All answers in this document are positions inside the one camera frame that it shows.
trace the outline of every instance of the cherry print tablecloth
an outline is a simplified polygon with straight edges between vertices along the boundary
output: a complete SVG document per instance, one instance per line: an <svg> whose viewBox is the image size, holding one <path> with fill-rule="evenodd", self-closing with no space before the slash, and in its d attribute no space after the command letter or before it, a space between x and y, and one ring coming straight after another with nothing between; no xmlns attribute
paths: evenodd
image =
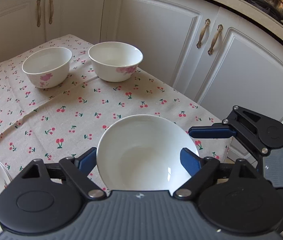
<svg viewBox="0 0 283 240"><path fill-rule="evenodd" d="M22 72L22 63L32 53L53 46L72 51L70 73L54 88L36 88ZM35 158L53 163L81 155L97 146L107 127L129 115L162 116L185 131L220 122L143 70L137 69L124 82L101 80L88 57L91 46L66 35L0 63L0 162L12 177ZM200 156L224 161L230 139L194 139L194 143ZM97 167L89 177L107 191Z"/></svg>

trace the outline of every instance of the table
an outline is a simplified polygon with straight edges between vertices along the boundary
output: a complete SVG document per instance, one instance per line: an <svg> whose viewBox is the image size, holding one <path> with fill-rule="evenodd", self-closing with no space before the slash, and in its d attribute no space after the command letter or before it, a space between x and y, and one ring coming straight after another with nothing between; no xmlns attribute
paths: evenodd
<svg viewBox="0 0 283 240"><path fill-rule="evenodd" d="M21 67L32 53L49 47L69 48L73 57L66 80L50 89L34 87ZM96 76L88 56L92 44L73 35L46 42L0 63L0 162L15 177L32 159L58 162L96 147L104 131L120 118L152 114L186 132L191 126L220 122L160 80L137 69L124 82ZM195 140L199 155L223 162L230 139ZM109 192L97 167L88 176Z"/></svg>

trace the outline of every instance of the cherry pattern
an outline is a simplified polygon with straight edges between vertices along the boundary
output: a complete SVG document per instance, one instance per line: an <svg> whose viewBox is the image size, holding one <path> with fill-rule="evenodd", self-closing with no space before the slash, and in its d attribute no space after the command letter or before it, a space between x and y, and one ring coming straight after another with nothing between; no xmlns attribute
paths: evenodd
<svg viewBox="0 0 283 240"><path fill-rule="evenodd" d="M53 134L53 132L54 132L54 130L55 130L55 127L52 127L52 128L50 128L49 130L45 130L45 134L50 134L50 135L52 135Z"/></svg>
<svg viewBox="0 0 283 240"><path fill-rule="evenodd" d="M203 147L202 147L202 145L201 145L201 141L195 141L195 145L196 146L198 146L198 150L202 150L203 149Z"/></svg>
<svg viewBox="0 0 283 240"><path fill-rule="evenodd" d="M16 129L18 129L18 128L19 128L19 126L21 126L21 122L16 121L16 123L15 123L15 126L14 126L14 127L15 127Z"/></svg>
<svg viewBox="0 0 283 240"><path fill-rule="evenodd" d="M162 105L164 105L165 103L167 103L167 101L164 100L164 99L160 99L160 101L161 101L161 104L162 104Z"/></svg>
<svg viewBox="0 0 283 240"><path fill-rule="evenodd" d="M115 114L115 113L114 113L114 114L113 114L113 119L117 119L117 118L118 118L118 119L120 119L120 118L121 118L121 115L120 115L120 114Z"/></svg>
<svg viewBox="0 0 283 240"><path fill-rule="evenodd" d="M145 101L140 101L140 102L141 102L141 105L139 106L140 108L148 107L148 105L145 104Z"/></svg>
<svg viewBox="0 0 283 240"><path fill-rule="evenodd" d="M65 112L65 106L62 106L61 108L58 108L56 111L58 112L58 113L63 113L63 112Z"/></svg>
<svg viewBox="0 0 283 240"><path fill-rule="evenodd" d="M64 142L64 139L56 139L56 143L58 144L57 149L62 149L62 143Z"/></svg>
<svg viewBox="0 0 283 240"><path fill-rule="evenodd" d="M194 105L194 104L192 104L192 103L190 103L189 105L190 105L192 108L196 108L196 109L198 108L198 106L196 106L196 105Z"/></svg>
<svg viewBox="0 0 283 240"><path fill-rule="evenodd" d="M214 158L219 159L219 156L215 152L212 152L212 154Z"/></svg>
<svg viewBox="0 0 283 240"><path fill-rule="evenodd" d="M77 126L72 125L71 128L70 128L70 130L68 130L68 132L74 133L76 127L77 127Z"/></svg>
<svg viewBox="0 0 283 240"><path fill-rule="evenodd" d="M186 117L186 114L184 111L181 111L180 114L178 114L179 117Z"/></svg>
<svg viewBox="0 0 283 240"><path fill-rule="evenodd" d="M48 153L45 154L45 157L47 157L49 161L51 160L51 155L49 155Z"/></svg>
<svg viewBox="0 0 283 240"><path fill-rule="evenodd" d="M10 151L12 150L13 152L17 150L17 148L14 146L12 142L9 143L9 150Z"/></svg>
<svg viewBox="0 0 283 240"><path fill-rule="evenodd" d="M83 99L82 97L78 97L78 102L85 104L87 103L87 100Z"/></svg>
<svg viewBox="0 0 283 240"><path fill-rule="evenodd" d="M79 113L79 112L76 112L75 117L77 117L77 116L82 117L83 114L81 114L81 113Z"/></svg>
<svg viewBox="0 0 283 240"><path fill-rule="evenodd" d="M34 148L29 147L28 149L29 149L28 153L34 153L35 152L35 147Z"/></svg>
<svg viewBox="0 0 283 240"><path fill-rule="evenodd" d="M131 94L132 94L131 92L126 92L125 93L125 95L128 96L128 99L132 99Z"/></svg>
<svg viewBox="0 0 283 240"><path fill-rule="evenodd" d="M31 133L32 133L32 130L29 130L29 131L25 131L25 135L28 135L28 136L31 136Z"/></svg>
<svg viewBox="0 0 283 240"><path fill-rule="evenodd" d="M10 165L8 165L8 163L5 163L5 167L6 169L10 170Z"/></svg>
<svg viewBox="0 0 283 240"><path fill-rule="evenodd" d="M30 102L30 104L29 104L29 105L30 105L30 106L31 106L31 105L33 105L33 106L34 106L35 104L36 104L36 103L35 103L35 99L34 99L34 100L32 100L32 101Z"/></svg>
<svg viewBox="0 0 283 240"><path fill-rule="evenodd" d="M157 89L159 89L162 92L165 92L164 88L162 88L162 87L157 87Z"/></svg>
<svg viewBox="0 0 283 240"><path fill-rule="evenodd" d="M121 86L115 87L115 88L113 88L113 90L115 90L115 91L121 90Z"/></svg>
<svg viewBox="0 0 283 240"><path fill-rule="evenodd" d="M92 140L92 134L91 134L91 133L88 134L88 135L84 134L83 138L84 138L84 139Z"/></svg>
<svg viewBox="0 0 283 240"><path fill-rule="evenodd" d="M88 81L86 81L82 84L82 88L86 88L87 86L88 86Z"/></svg>

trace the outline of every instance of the metal screw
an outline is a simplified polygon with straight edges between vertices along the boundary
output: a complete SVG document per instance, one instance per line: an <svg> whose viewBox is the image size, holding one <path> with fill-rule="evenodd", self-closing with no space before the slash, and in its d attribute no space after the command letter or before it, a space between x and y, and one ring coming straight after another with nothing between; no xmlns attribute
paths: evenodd
<svg viewBox="0 0 283 240"><path fill-rule="evenodd" d="M93 189L88 191L88 196L92 198L100 198L104 195L104 192L101 189Z"/></svg>
<svg viewBox="0 0 283 240"><path fill-rule="evenodd" d="M263 153L263 154L267 154L267 153L268 153L268 149L267 149L267 148L263 148L263 149L262 149L262 153Z"/></svg>
<svg viewBox="0 0 283 240"><path fill-rule="evenodd" d="M181 188L176 191L176 195L179 197L189 197L192 194L192 192L189 189Z"/></svg>

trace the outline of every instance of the pink flower pattern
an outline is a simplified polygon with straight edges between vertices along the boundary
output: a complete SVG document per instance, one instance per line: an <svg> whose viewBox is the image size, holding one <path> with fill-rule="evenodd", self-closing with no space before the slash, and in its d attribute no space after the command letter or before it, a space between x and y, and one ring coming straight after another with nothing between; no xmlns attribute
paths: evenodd
<svg viewBox="0 0 283 240"><path fill-rule="evenodd" d="M48 73L48 74L46 74L44 76L40 76L40 79L44 80L44 81L48 81L48 80L50 80L51 77L52 77L52 74Z"/></svg>
<svg viewBox="0 0 283 240"><path fill-rule="evenodd" d="M117 67L116 72L118 73L123 73L124 75L126 74L132 74L135 72L137 66L132 66L132 67Z"/></svg>

